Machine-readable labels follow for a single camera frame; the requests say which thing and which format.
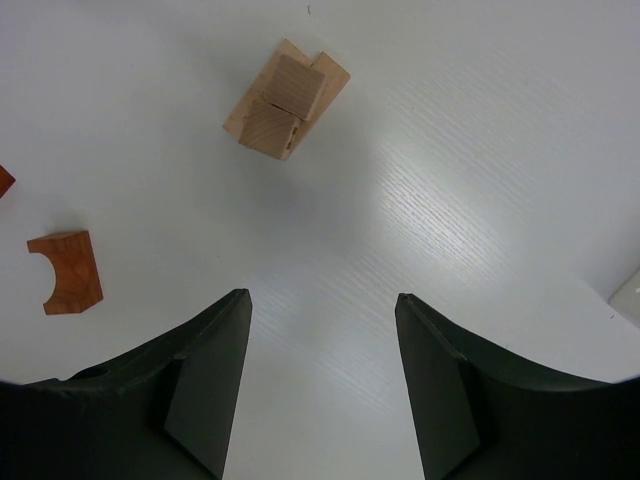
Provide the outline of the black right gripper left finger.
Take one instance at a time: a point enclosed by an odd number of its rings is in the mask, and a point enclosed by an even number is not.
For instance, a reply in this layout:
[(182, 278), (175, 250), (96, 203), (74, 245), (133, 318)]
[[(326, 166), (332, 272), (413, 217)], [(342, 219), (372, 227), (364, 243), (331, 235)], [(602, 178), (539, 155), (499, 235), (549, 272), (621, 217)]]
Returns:
[(193, 319), (72, 377), (1, 386), (5, 479), (219, 479), (252, 301)]

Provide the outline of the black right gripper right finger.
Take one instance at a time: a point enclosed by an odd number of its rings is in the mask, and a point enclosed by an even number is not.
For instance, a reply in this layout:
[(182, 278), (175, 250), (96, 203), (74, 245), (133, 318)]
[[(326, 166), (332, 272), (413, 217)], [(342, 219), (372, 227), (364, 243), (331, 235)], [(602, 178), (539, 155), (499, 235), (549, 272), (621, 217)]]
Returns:
[(638, 478), (637, 378), (543, 366), (413, 294), (398, 297), (395, 317), (425, 478)]

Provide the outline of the dark orange notched block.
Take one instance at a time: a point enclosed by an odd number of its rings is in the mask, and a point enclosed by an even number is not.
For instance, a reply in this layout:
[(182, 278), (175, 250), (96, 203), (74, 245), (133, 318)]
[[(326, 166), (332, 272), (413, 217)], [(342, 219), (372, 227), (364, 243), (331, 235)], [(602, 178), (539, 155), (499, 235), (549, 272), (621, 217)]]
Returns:
[(104, 298), (88, 230), (58, 232), (26, 242), (29, 253), (48, 259), (55, 285), (43, 304), (46, 315), (79, 314)]

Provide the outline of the light long wood plank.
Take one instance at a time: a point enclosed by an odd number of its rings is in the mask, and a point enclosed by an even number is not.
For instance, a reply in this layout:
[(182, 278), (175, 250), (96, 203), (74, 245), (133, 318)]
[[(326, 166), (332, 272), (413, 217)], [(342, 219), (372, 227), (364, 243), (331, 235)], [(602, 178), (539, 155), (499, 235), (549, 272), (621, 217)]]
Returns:
[(240, 140), (240, 136), (252, 104), (255, 101), (261, 101), (263, 99), (264, 89), (271, 80), (276, 63), (282, 55), (288, 55), (306, 66), (311, 66), (313, 63), (313, 60), (290, 40), (284, 39), (279, 44), (275, 52), (272, 54), (258, 76), (255, 78), (249, 89), (239, 100), (233, 111), (229, 114), (226, 121), (224, 122), (224, 130), (229, 133), (236, 141)]

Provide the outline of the light wood cube with holes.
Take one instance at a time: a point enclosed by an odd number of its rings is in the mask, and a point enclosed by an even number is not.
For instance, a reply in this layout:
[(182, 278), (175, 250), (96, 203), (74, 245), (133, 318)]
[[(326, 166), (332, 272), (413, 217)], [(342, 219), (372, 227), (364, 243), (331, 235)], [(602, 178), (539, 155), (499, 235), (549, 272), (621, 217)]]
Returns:
[(254, 101), (244, 121), (239, 143), (278, 160), (286, 160), (301, 120), (272, 104)]

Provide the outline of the light wood block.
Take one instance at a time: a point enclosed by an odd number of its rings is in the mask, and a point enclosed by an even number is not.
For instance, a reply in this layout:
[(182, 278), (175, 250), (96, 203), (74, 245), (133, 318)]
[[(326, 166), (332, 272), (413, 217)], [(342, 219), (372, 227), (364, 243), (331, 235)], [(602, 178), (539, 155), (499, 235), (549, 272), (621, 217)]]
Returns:
[(264, 90), (264, 99), (294, 116), (309, 121), (326, 84), (326, 75), (289, 55), (277, 60)]

